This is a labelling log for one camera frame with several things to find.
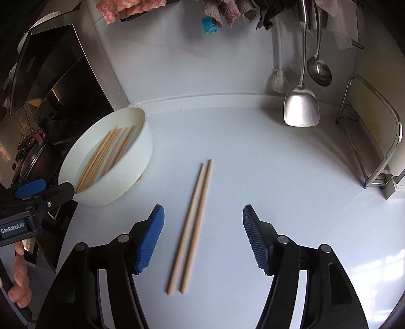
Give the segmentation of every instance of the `white countertop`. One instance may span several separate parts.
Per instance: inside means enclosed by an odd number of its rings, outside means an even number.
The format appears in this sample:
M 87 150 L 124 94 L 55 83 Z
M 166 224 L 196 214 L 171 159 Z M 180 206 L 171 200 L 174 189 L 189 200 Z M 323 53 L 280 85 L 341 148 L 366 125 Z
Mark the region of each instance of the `white countertop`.
M 261 220 L 297 244 L 332 246 L 378 328 L 405 289 L 405 200 L 364 190 L 347 138 L 330 117 L 313 128 L 284 124 L 282 111 L 194 109 L 148 116 L 154 150 L 143 177 L 115 202 L 79 205 L 58 269 L 78 242 L 109 243 L 145 220 L 155 204 L 165 224 L 148 268 L 134 276 L 151 329 L 255 328 L 271 277 L 258 268 L 242 224 L 252 204 Z M 165 293 L 201 162 L 213 159 L 189 291 Z M 299 328 L 305 293 L 300 277 L 291 329 Z M 102 291 L 106 325 L 113 322 Z

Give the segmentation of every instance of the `human hand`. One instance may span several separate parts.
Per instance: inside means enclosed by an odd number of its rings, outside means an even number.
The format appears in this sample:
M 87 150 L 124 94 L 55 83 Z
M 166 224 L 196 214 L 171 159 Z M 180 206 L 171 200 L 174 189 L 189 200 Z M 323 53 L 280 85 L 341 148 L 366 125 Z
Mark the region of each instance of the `human hand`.
M 15 247 L 15 260 L 14 260 L 14 280 L 15 285 L 9 290 L 9 298 L 21 308 L 27 307 L 31 303 L 32 292 L 29 288 L 30 280 L 27 276 L 27 264 L 24 259 L 24 245 L 23 243 L 16 242 Z

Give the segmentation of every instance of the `pair of chopsticks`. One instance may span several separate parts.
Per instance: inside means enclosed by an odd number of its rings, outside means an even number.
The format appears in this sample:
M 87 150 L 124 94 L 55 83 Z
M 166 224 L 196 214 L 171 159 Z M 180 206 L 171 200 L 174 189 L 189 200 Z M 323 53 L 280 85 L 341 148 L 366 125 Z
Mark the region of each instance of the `pair of chopsticks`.
M 194 214 L 194 211 L 195 211 L 195 208 L 197 205 L 198 193 L 200 191 L 201 184 L 203 182 L 203 173 L 205 171 L 205 167 L 206 167 L 205 163 L 202 163 L 200 172 L 198 174 L 196 186 L 194 188 L 193 196 L 191 198 L 190 207 L 188 209 L 187 216 L 185 219 L 184 228 L 183 228 L 183 232 L 181 234 L 176 258 L 173 263 L 172 273 L 171 273 L 168 288 L 167 288 L 168 295 L 173 294 L 173 291 L 175 288 L 177 275 L 179 274 L 179 270 L 180 270 L 181 259 L 183 258 L 183 254 L 185 251 L 185 245 L 186 245 L 188 234 L 190 231 L 191 219 L 193 217 L 193 214 Z M 207 171 L 206 171 L 205 177 L 204 177 L 204 183 L 202 184 L 203 187 L 202 187 L 202 192 L 201 192 L 201 196 L 200 196 L 200 202 L 198 203 L 196 219 L 194 222 L 194 229 L 193 229 L 193 233 L 192 233 L 192 236 L 190 239 L 190 245 L 188 247 L 188 254 L 187 254 L 186 261 L 185 261 L 185 267 L 184 267 L 184 272 L 183 272 L 183 280 L 181 282 L 181 287 L 180 287 L 180 292 L 182 294 L 185 294 L 187 292 L 188 284 L 190 282 L 191 270 L 193 268 L 194 256 L 196 253 L 197 243 L 198 243 L 198 237 L 200 235 L 201 223 L 203 221 L 202 214 L 204 213 L 205 200 L 207 199 L 209 178 L 211 176 L 211 168 L 212 168 L 212 159 L 208 162 Z
M 106 165 L 103 168 L 100 177 L 103 177 L 120 160 L 133 133 L 135 132 L 135 129 L 136 125 L 132 126 L 127 134 L 126 131 L 128 130 L 128 127 L 124 129 L 124 132 L 119 137 L 118 142 L 115 144 L 112 152 L 110 153 L 110 156 L 106 162 Z M 79 181 L 77 182 L 75 193 L 84 191 L 89 186 L 93 185 L 94 180 L 96 179 L 105 161 L 105 158 L 110 152 L 118 136 L 121 134 L 121 131 L 122 128 L 118 128 L 118 126 L 115 126 L 114 129 L 110 130 L 102 139 L 101 143 L 97 147 L 96 151 L 93 153 L 86 167 L 84 168 L 79 178 Z

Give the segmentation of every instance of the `metal ladle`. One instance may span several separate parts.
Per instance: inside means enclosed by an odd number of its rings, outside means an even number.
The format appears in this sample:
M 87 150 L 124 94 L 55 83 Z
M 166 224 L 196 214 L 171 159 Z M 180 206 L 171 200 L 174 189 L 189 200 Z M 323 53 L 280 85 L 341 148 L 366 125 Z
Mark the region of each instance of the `metal ladle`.
M 301 76 L 298 85 L 287 93 L 284 100 L 284 121 L 289 126 L 311 127 L 316 126 L 319 122 L 319 107 L 314 93 L 304 86 L 306 31 L 308 27 L 305 0 L 301 0 L 301 6 L 303 14 L 302 19 L 299 19 L 302 33 Z
M 315 15 L 318 30 L 316 37 L 317 47 L 314 57 L 308 59 L 307 61 L 307 70 L 312 80 L 322 87 L 327 87 L 332 82 L 332 73 L 326 63 L 319 58 L 319 49 L 321 48 L 322 37 L 322 12 L 317 4 L 315 4 Z

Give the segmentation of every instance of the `silver screw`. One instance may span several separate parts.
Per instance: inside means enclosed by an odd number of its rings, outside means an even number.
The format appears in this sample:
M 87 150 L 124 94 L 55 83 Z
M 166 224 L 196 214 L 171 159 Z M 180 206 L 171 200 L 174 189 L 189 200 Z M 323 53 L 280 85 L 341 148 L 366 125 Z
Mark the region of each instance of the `silver screw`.
M 128 240 L 129 240 L 128 234 L 122 234 L 118 237 L 118 242 L 121 242 L 122 244 L 127 242 Z
M 86 249 L 86 244 L 84 242 L 79 242 L 76 246 L 75 246 L 76 251 L 83 251 Z
M 281 244 L 287 244 L 289 242 L 289 239 L 285 235 L 279 235 L 277 241 Z
M 323 252 L 326 252 L 327 254 L 329 254 L 329 253 L 332 251 L 332 248 L 329 247 L 327 244 L 323 244 L 323 245 L 321 246 L 321 250 L 322 250 Z

